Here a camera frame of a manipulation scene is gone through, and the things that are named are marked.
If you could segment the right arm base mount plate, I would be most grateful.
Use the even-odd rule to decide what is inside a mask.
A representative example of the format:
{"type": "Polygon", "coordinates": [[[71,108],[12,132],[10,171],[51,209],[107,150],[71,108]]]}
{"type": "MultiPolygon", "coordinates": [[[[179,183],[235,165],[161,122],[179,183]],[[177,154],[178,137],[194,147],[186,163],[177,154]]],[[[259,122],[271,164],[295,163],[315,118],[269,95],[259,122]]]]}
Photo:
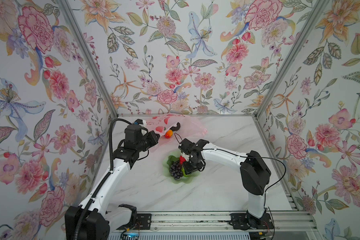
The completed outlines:
{"type": "Polygon", "coordinates": [[[273,230],[274,222],[269,213],[264,213],[259,219],[249,212],[230,214],[230,225],[234,230],[273,230]]]}

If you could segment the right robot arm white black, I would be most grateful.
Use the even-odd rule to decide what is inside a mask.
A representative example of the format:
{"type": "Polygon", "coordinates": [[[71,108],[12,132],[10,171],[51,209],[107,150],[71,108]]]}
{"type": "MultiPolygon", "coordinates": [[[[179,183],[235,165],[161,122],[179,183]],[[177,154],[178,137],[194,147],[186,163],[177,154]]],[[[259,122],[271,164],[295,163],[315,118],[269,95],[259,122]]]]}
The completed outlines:
{"type": "Polygon", "coordinates": [[[267,230],[273,229],[271,214],[266,208],[266,187],[270,183],[271,170],[256,151],[238,153],[220,148],[209,141],[196,143],[184,139],[179,143],[182,163],[186,175],[202,171],[207,161],[222,164],[240,173],[244,189],[248,192],[248,209],[245,214],[232,215],[235,229],[267,230]]]}

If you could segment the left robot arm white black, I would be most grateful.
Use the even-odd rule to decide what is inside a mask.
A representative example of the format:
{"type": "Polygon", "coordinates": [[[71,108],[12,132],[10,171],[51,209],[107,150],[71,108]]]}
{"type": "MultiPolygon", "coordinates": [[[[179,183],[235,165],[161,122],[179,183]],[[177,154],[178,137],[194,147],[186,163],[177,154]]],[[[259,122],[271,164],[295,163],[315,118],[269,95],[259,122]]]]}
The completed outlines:
{"type": "Polygon", "coordinates": [[[157,145],[160,135],[149,131],[144,120],[138,119],[133,123],[122,120],[127,124],[125,138],[114,149],[112,135],[117,122],[119,119],[112,120],[109,128],[110,165],[107,171],[89,195],[77,207],[70,206],[65,213],[68,240],[106,240],[115,230],[126,233],[136,227],[136,207],[122,204],[111,213],[107,208],[117,185],[141,160],[140,153],[148,153],[157,145]]]}

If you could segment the light green fruit plate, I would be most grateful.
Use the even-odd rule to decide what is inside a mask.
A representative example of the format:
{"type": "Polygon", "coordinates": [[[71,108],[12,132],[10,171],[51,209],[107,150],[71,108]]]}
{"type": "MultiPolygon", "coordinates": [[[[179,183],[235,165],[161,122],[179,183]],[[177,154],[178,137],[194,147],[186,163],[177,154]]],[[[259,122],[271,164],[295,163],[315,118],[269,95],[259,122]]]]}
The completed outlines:
{"type": "Polygon", "coordinates": [[[163,160],[163,175],[174,184],[190,184],[200,175],[200,172],[196,171],[187,175],[183,162],[180,150],[170,152],[163,160]]]}

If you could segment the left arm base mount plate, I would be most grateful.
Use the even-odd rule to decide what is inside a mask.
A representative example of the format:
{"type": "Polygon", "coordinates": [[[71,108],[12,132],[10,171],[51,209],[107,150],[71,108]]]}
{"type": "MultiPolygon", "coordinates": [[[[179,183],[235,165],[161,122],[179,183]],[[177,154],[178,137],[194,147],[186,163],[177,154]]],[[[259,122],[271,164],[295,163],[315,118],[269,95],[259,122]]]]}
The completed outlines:
{"type": "Polygon", "coordinates": [[[131,219],[132,220],[129,223],[119,227],[118,230],[131,231],[151,229],[152,214],[137,214],[136,216],[132,216],[131,219]]]}

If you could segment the red strawberry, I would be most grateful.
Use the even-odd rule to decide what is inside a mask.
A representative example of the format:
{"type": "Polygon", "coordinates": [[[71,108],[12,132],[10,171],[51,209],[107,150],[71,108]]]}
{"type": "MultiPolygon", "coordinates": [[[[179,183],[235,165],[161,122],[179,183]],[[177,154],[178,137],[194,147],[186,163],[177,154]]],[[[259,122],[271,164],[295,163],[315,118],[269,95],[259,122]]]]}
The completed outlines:
{"type": "Polygon", "coordinates": [[[187,162],[186,158],[184,158],[183,156],[180,156],[180,157],[179,157],[179,163],[180,163],[180,165],[183,165],[183,163],[186,163],[186,162],[187,162]]]}

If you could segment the dark purple grape bunch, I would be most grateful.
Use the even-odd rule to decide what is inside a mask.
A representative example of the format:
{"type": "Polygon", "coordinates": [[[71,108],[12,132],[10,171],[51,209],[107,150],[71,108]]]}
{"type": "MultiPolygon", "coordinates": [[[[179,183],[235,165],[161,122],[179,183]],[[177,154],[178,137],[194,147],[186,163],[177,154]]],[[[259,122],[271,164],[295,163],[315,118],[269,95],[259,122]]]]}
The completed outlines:
{"type": "Polygon", "coordinates": [[[180,165],[179,161],[172,162],[169,168],[170,175],[175,179],[179,180],[183,177],[182,173],[182,165],[180,165]]]}

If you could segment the pink plastic bag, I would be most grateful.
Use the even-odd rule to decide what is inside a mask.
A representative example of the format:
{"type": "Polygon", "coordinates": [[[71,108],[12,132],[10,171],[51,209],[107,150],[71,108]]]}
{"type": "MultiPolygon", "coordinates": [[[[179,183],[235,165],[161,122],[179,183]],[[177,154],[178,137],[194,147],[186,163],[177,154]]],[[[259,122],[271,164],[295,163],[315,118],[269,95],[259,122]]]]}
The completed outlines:
{"type": "Polygon", "coordinates": [[[195,117],[166,114],[148,118],[147,129],[160,135],[158,147],[180,140],[180,137],[203,137],[207,128],[195,117]]]}

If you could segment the orange mango fruit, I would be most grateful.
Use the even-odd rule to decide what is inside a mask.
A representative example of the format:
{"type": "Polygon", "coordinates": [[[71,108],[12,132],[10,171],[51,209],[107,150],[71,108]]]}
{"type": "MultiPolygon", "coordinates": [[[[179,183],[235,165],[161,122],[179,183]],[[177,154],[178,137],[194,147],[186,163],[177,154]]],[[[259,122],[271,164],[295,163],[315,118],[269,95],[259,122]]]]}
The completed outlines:
{"type": "Polygon", "coordinates": [[[172,130],[168,130],[166,133],[165,133],[165,138],[166,139],[170,139],[172,136],[173,136],[174,132],[172,130]]]}

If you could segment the dark avocado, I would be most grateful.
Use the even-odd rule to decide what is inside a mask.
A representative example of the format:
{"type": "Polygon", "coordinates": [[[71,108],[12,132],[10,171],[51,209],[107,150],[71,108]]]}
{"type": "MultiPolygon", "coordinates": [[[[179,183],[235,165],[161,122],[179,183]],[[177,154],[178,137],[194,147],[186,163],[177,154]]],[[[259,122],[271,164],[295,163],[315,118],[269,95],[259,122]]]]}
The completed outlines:
{"type": "Polygon", "coordinates": [[[170,130],[172,130],[173,132],[176,132],[176,131],[178,131],[180,128],[181,128],[181,124],[180,124],[180,123],[176,123],[176,125],[175,125],[175,126],[172,126],[172,127],[170,128],[170,130]]]}

